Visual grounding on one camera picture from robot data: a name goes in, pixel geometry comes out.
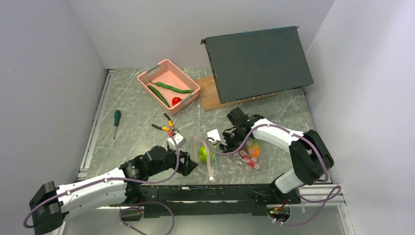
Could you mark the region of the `pink plastic basket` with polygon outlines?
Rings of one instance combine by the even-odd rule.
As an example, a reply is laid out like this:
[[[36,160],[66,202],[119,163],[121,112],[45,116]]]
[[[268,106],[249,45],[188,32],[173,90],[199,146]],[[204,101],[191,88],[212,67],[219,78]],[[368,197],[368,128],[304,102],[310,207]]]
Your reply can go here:
[[[200,86],[168,59],[137,76],[143,88],[175,115],[199,96]]]

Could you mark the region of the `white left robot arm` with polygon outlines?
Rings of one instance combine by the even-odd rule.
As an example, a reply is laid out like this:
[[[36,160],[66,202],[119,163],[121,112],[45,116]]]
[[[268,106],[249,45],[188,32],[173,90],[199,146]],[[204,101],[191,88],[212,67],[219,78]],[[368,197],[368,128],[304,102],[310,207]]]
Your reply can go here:
[[[89,210],[123,203],[133,206],[140,201],[139,185],[150,183],[151,176],[169,169],[187,176],[197,167],[188,152],[155,146],[94,178],[60,186],[53,181],[44,183],[29,201],[30,212],[23,226],[44,235]]]

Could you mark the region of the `fake green bean pod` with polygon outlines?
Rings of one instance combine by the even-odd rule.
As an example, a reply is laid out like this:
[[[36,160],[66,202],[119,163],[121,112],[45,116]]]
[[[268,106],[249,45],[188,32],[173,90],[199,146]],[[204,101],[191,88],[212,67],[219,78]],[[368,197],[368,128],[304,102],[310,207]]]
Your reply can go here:
[[[180,94],[190,94],[190,93],[194,92],[194,90],[182,90],[182,89],[178,89],[176,87],[173,87],[171,85],[164,84],[162,82],[156,82],[156,83],[151,82],[151,84],[156,85],[158,87],[162,87],[162,88],[171,90],[171,91],[174,91],[176,93],[180,93]]]

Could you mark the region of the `fake red tomato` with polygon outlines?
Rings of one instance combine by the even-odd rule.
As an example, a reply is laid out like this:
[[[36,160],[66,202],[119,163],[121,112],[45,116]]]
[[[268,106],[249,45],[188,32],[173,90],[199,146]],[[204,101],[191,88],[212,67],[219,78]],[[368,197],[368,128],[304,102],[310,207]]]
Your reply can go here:
[[[172,106],[175,106],[177,104],[180,104],[180,102],[182,101],[182,99],[180,97],[173,97],[172,98]]]

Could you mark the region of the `fake green cucumber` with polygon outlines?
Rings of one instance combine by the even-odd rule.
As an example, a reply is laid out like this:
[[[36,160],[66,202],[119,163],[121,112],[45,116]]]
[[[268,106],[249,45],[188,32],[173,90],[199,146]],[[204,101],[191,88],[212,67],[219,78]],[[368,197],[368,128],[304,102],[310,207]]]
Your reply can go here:
[[[147,88],[168,108],[170,108],[169,103],[164,98],[164,96],[153,86],[148,85]]]

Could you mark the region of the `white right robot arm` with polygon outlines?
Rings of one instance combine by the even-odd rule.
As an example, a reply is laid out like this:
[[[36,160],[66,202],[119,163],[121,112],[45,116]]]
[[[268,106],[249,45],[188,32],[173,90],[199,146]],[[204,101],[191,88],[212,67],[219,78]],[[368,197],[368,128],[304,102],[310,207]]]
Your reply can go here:
[[[227,118],[232,128],[223,132],[219,145],[224,156],[239,151],[249,138],[268,142],[290,154],[292,169],[270,185],[270,198],[275,203],[282,203],[298,187],[328,181],[334,160],[317,131],[287,129],[260,115],[249,117],[240,108],[230,111]]]

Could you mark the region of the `clear zip top bag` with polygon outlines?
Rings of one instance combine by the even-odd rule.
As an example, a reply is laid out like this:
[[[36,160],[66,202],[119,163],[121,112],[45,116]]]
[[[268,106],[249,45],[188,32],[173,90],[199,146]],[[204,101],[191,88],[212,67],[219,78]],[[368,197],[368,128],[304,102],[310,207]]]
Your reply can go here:
[[[206,148],[207,163],[204,163],[199,159],[198,151],[201,146]],[[242,151],[249,156],[247,151],[242,149],[238,153],[229,156],[215,154],[215,159],[210,162],[209,152],[212,151],[207,148],[207,145],[203,140],[194,137],[192,160],[199,164],[196,169],[199,171],[201,176],[207,177],[208,182],[218,184],[243,184],[245,183],[246,177],[259,173],[260,169],[255,170],[249,167],[239,156],[239,153]]]

